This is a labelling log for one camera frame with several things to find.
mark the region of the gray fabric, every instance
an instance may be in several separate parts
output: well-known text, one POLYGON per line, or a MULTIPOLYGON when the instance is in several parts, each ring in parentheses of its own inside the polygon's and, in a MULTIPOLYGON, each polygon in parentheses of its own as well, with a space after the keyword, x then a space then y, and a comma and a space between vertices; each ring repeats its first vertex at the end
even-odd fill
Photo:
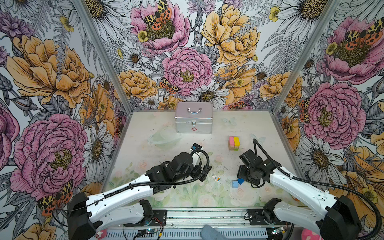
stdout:
POLYGON ((201 238, 203 240, 227 240, 221 233, 208 225, 205 225, 201 230, 201 238))

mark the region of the small sticker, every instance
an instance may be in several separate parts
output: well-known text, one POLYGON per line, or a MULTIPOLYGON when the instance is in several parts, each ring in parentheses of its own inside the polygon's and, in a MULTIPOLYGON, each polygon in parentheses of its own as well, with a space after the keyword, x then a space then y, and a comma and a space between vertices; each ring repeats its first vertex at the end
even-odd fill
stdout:
POLYGON ((216 176, 215 174, 212 175, 212 177, 215 179, 216 182, 219 182, 220 181, 220 177, 219 176, 216 176))

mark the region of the blue block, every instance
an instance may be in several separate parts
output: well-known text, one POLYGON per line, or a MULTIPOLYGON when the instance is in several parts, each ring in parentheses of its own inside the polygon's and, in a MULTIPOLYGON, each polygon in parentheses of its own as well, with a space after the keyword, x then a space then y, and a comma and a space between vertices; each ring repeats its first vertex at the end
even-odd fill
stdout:
POLYGON ((232 188, 238 188, 239 183, 237 181, 232 181, 232 188))
POLYGON ((242 178, 238 178, 238 179, 237 179, 237 182, 241 185, 241 184, 244 182, 244 179, 242 179, 242 178))

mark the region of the pink cushion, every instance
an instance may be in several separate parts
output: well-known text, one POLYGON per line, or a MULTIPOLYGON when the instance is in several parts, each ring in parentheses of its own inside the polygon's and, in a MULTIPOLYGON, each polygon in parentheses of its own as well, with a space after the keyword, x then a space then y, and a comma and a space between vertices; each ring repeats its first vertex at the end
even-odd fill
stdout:
POLYGON ((301 240, 323 240, 323 238, 311 230, 304 229, 301 233, 301 240))

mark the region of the metal case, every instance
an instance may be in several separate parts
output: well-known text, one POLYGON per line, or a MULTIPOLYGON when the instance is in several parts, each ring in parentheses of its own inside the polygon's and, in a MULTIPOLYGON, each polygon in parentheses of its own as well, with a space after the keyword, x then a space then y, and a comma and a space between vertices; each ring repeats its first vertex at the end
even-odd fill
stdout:
POLYGON ((179 102, 175 113, 176 131, 212 133, 212 103, 179 102))

